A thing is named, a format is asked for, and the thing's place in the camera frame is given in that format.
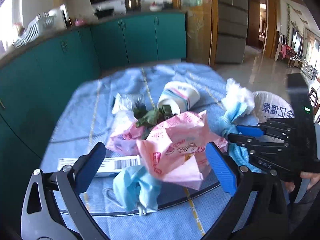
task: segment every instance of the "blue tablecloth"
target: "blue tablecloth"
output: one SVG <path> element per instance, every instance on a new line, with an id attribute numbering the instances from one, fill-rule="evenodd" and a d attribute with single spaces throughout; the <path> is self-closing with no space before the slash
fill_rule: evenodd
<path id="1" fill-rule="evenodd" d="M 208 66 L 181 63 L 132 68 L 81 85 L 73 94 L 59 119 L 44 155 L 41 169 L 57 170 L 59 158 L 78 158 L 87 154 L 97 142 L 106 144 L 113 122 L 111 114 L 117 93 L 141 93 L 147 110 L 152 109 L 149 96 L 156 105 L 164 85 L 169 81 L 187 82 L 196 87 L 201 99 L 191 109 L 207 110 L 210 129 L 221 135 L 218 118 L 224 114 L 219 101 L 226 96 L 226 83 Z M 237 119 L 237 123 L 256 125 L 253 116 Z M 107 157 L 119 154 L 107 150 Z M 94 178 L 81 199 L 102 230 L 113 240 L 124 239 L 190 239 L 198 240 L 217 220 L 230 195 L 225 193 L 212 171 L 200 191 L 164 183 L 158 198 L 159 211 L 139 217 L 138 212 L 126 213 L 106 198 L 106 189 L 112 187 L 112 177 Z M 60 193 L 55 194 L 66 225 L 77 231 Z M 252 193 L 235 230 L 243 227 L 251 211 L 255 193 Z"/>

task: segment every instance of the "shiny floor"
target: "shiny floor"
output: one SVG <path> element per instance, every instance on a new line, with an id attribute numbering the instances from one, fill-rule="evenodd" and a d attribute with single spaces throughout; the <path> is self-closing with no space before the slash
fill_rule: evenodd
<path id="1" fill-rule="evenodd" d="M 241 65 L 218 64 L 215 70 L 225 79 L 233 78 L 251 91 L 264 90 L 289 102 L 286 92 L 287 74 L 299 73 L 299 68 L 287 68 L 285 61 L 274 61 L 261 51 L 246 46 Z"/>

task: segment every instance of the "metal screw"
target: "metal screw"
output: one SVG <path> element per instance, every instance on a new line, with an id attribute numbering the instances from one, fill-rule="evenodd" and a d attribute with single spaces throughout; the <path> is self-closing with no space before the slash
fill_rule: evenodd
<path id="1" fill-rule="evenodd" d="M 276 170 L 271 170 L 271 171 L 270 171 L 270 174 L 271 174 L 272 176 L 277 176 L 278 172 L 277 172 Z"/>
<path id="2" fill-rule="evenodd" d="M 71 170 L 71 165 L 63 166 L 62 170 L 63 170 L 64 172 L 70 171 L 70 170 Z"/>
<path id="3" fill-rule="evenodd" d="M 40 169 L 36 169 L 33 171 L 33 175 L 39 175 L 41 173 Z"/>
<path id="4" fill-rule="evenodd" d="M 247 166 L 240 166 L 240 171 L 241 172 L 247 172 L 249 169 Z"/>

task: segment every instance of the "metal pot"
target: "metal pot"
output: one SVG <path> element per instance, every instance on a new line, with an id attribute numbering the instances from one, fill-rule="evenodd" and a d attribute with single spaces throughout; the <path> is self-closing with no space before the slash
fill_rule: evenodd
<path id="1" fill-rule="evenodd" d="M 141 9 L 141 0 L 124 0 L 126 11 L 135 11 Z"/>

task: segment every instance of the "doorway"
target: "doorway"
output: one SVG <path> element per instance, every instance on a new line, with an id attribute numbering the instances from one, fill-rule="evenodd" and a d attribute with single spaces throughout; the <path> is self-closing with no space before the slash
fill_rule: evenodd
<path id="1" fill-rule="evenodd" d="M 266 37 L 267 0 L 249 0 L 246 44 L 262 50 Z"/>

